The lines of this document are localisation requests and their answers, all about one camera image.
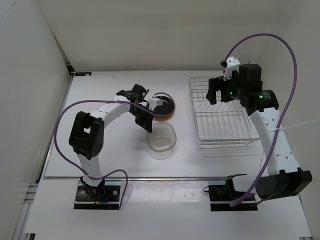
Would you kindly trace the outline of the clear textured glass plate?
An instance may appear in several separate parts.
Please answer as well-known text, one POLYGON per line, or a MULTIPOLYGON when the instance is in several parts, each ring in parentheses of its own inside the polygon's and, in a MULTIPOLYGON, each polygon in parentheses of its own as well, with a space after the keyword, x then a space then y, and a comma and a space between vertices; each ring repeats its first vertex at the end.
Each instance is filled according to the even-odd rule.
POLYGON ((149 148, 156 153, 171 150, 177 143, 174 127, 167 122, 158 122, 152 125, 152 132, 146 133, 149 148))

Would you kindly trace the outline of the orange plastic plate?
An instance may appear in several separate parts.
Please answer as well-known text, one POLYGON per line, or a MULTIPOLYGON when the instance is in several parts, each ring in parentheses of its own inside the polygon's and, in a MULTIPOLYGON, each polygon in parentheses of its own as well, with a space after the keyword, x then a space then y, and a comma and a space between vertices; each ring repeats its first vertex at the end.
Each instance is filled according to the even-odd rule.
POLYGON ((170 114, 169 113, 166 113, 166 114, 155 113, 153 120, 157 121, 157 122, 164 122, 164 121, 168 121, 169 119, 171 119, 173 117, 173 115, 174 115, 173 112, 171 112, 170 114))

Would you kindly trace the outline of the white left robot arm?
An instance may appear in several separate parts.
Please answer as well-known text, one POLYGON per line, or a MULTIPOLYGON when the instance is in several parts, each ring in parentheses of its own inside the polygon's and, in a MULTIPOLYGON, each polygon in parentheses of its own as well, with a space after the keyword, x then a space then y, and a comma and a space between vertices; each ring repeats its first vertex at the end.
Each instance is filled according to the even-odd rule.
POLYGON ((151 133, 154 117, 152 113, 163 103, 158 97, 145 100, 148 92, 141 85, 135 84, 131 90, 117 92, 111 103, 105 103, 90 112, 77 113, 68 142, 85 171, 81 181, 88 187, 87 194, 93 200, 100 200, 105 194, 105 188, 101 185, 103 175, 98 157, 104 145, 105 128, 116 118, 129 112, 135 117, 137 125, 151 133))

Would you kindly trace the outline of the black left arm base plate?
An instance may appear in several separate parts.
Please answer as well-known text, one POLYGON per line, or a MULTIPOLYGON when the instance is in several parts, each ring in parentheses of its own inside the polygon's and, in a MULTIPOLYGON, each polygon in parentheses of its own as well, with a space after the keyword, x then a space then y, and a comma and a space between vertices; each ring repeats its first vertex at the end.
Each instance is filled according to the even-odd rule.
POLYGON ((120 206, 121 186, 119 183, 105 184, 100 193, 95 196, 79 181, 75 193, 74 210, 118 210, 120 206))

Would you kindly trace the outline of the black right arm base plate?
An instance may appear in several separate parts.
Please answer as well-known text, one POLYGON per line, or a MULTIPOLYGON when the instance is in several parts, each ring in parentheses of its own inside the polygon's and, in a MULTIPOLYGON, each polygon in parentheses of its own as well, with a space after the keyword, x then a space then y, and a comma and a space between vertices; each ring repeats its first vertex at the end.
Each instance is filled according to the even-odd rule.
POLYGON ((254 195, 247 197, 242 203, 231 207, 230 203, 240 198, 244 192, 229 190, 225 185, 207 185, 203 192, 209 194, 211 212, 245 212, 257 211, 257 202, 254 195))

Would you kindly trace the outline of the black plastic plate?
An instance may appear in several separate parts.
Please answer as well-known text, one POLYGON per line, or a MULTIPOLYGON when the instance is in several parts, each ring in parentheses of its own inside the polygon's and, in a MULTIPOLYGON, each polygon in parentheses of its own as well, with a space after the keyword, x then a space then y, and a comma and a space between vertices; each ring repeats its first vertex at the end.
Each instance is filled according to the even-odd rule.
POLYGON ((157 106, 154 109, 154 113, 160 113, 160 114, 170 114, 174 113, 176 110, 176 103, 174 99, 168 94, 164 92, 157 92, 154 94, 155 98, 159 98, 163 100, 162 106, 157 106))

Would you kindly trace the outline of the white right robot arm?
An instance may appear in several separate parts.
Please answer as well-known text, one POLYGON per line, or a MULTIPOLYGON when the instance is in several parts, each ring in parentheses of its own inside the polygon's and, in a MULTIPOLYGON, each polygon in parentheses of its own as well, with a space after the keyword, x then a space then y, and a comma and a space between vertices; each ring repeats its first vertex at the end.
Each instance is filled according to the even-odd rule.
POLYGON ((258 64, 241 64, 230 78, 213 77, 208 80, 206 99, 211 105, 220 101, 239 101, 254 124, 266 160, 262 166, 267 176, 258 174, 253 189, 263 201, 298 195, 313 180, 309 170, 302 170, 285 133, 281 130, 283 112, 275 93, 263 89, 262 69, 258 64))

